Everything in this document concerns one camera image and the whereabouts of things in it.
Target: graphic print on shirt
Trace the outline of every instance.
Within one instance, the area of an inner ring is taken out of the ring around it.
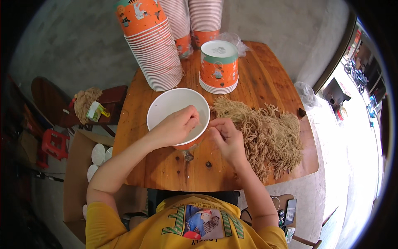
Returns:
[[[220,210],[187,205],[182,236],[190,239],[223,238]]]
[[[169,216],[167,218],[171,219],[171,218],[175,218],[176,219],[176,223],[174,224],[174,227],[165,227],[162,229],[162,234],[165,233],[174,233],[177,235],[181,235],[182,233],[182,227],[184,225],[184,210],[185,210],[185,206],[174,206],[172,208],[176,208],[177,209],[177,213],[176,214],[169,214]]]
[[[242,224],[234,215],[217,206],[196,202],[174,206],[176,211],[168,219],[175,219],[174,226],[162,229],[162,234],[174,233],[192,240],[213,240],[232,236],[231,221],[238,238],[244,238]]]

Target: stack of orange bowls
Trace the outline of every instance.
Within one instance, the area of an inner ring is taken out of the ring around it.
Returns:
[[[191,36],[187,0],[159,0],[166,14],[180,58],[191,54]]]
[[[158,92],[177,86],[183,70],[170,24],[158,0],[121,0],[113,7],[149,86]]]
[[[238,85],[238,48],[227,41],[208,41],[201,47],[199,83],[213,94],[227,94]]]
[[[220,34],[222,0],[188,0],[189,17],[198,47]]]

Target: small box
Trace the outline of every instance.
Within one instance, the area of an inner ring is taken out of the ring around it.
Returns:
[[[105,137],[90,131],[76,130],[73,142],[69,148],[64,179],[64,223],[76,237],[86,243],[86,221],[82,207],[86,204],[88,187],[87,170],[92,164],[91,151],[97,143],[113,146],[113,137]],[[127,212],[141,212],[136,200],[140,198],[145,188],[123,184],[115,193],[115,201],[119,216]]]

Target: plastic bag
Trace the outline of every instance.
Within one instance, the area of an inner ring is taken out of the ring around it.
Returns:
[[[244,57],[246,56],[246,51],[250,51],[251,49],[246,46],[240,39],[240,37],[235,33],[224,32],[216,36],[215,40],[221,41],[229,41],[234,44],[238,48],[238,56]]]
[[[294,86],[306,111],[309,111],[316,106],[320,107],[314,94],[314,90],[308,84],[297,81]]]

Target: wooden chair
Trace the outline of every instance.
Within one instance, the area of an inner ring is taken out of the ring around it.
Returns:
[[[277,211],[282,209],[286,213],[287,200],[294,199],[294,196],[291,194],[283,194],[283,195],[277,196],[277,198],[272,199],[272,201],[274,202],[274,205],[275,205],[275,209],[277,209]],[[249,213],[250,213],[249,210],[247,210],[247,212],[242,211],[240,218],[250,225],[252,223],[252,219],[251,219],[251,216],[249,215]],[[293,220],[293,223],[290,225],[287,225],[286,227],[296,227],[296,216]],[[322,240],[318,240],[318,242],[313,243],[306,239],[297,237],[296,235],[293,235],[293,239],[300,243],[303,243],[305,245],[312,246],[313,249],[317,249],[320,246],[320,244],[322,243]]]

